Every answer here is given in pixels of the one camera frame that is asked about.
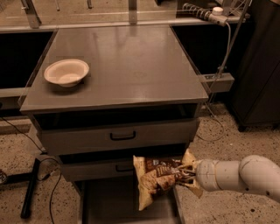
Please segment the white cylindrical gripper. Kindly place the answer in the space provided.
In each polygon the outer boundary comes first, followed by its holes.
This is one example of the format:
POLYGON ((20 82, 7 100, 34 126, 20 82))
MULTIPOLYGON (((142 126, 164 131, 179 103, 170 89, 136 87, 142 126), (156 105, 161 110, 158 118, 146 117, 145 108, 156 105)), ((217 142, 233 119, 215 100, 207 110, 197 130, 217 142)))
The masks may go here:
MULTIPOLYGON (((196 168, 196 158, 190 149, 185 151, 181 160, 184 169, 194 171, 196 168)), ((196 168, 196 180, 192 179, 190 183, 185 183, 185 186, 198 198, 203 194, 201 187, 208 191, 218 191, 219 186, 216 180, 216 164, 217 160, 203 159, 200 160, 196 168)))

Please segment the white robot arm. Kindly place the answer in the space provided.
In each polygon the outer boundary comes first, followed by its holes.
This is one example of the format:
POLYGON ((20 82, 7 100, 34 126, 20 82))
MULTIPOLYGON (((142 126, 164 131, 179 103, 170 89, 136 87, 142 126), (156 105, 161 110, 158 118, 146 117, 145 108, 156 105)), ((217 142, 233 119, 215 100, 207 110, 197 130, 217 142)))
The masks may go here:
POLYGON ((280 167, 266 157, 250 155, 241 161, 197 160, 187 149, 182 164, 192 167, 192 186, 198 189, 264 195, 280 202, 280 167))

